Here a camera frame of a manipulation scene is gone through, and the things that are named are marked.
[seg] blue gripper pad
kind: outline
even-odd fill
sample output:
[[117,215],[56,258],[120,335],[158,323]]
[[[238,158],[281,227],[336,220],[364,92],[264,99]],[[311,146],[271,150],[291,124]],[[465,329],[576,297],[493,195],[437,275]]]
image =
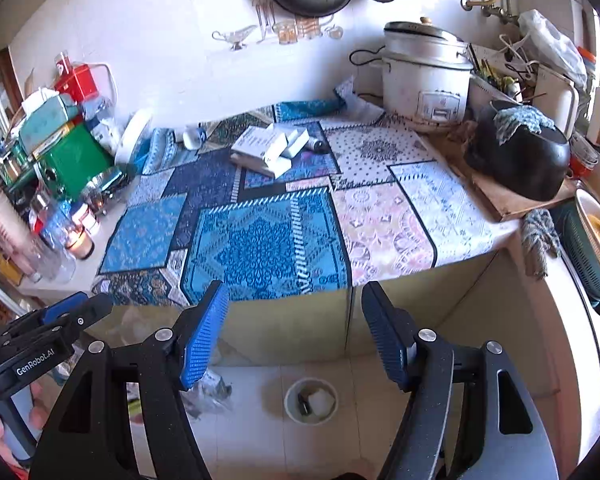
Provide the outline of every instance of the blue gripper pad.
[[89,297],[84,292],[76,292],[74,295],[69,296],[65,300],[59,301],[58,303],[48,306],[46,308],[45,315],[42,318],[42,323],[49,324],[53,323],[62,314],[71,312],[74,308],[81,306]]
[[386,297],[377,297],[369,285],[362,290],[362,312],[378,348],[387,377],[404,390],[408,375],[407,349],[394,328],[395,307]]
[[228,287],[221,283],[206,305],[201,302],[194,308],[205,308],[206,311],[196,331],[185,346],[180,381],[187,390],[202,378],[209,364],[211,351],[216,344],[224,318],[229,310]]

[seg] green colander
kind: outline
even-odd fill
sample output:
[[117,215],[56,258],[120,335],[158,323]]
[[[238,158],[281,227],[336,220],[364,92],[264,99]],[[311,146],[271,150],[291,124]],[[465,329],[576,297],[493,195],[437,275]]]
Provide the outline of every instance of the green colander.
[[592,300],[600,301],[600,263],[574,203],[562,206],[562,246]]

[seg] patterned tablecloth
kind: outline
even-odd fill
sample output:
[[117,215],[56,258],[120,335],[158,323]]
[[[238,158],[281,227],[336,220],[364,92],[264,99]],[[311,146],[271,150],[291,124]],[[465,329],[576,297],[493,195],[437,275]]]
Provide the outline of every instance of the patterned tablecloth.
[[[186,307],[218,279],[234,301],[282,298],[493,248],[502,227],[428,142],[391,118],[364,125],[334,115],[337,108],[282,103],[201,124],[208,139],[197,158],[139,178],[93,291],[118,304]],[[331,153],[303,151],[277,180],[230,162],[245,127],[277,121],[304,124]]]

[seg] white plate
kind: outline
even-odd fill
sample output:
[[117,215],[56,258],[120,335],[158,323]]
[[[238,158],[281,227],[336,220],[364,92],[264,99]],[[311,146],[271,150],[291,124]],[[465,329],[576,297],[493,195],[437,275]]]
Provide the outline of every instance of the white plate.
[[126,126],[125,133],[122,134],[120,145],[116,150],[116,164],[128,164],[131,162],[131,155],[134,151],[138,139],[150,125],[153,114],[147,108],[139,109]]

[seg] rice cooker lid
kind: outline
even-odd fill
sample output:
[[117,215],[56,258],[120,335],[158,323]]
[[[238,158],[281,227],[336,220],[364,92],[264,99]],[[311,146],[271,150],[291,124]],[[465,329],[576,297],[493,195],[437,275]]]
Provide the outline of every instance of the rice cooker lid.
[[400,32],[403,34],[419,34],[429,36],[430,38],[439,38],[440,40],[452,41],[454,43],[464,43],[460,38],[451,32],[431,25],[431,18],[422,17],[420,23],[414,22],[389,22],[384,26],[385,32]]

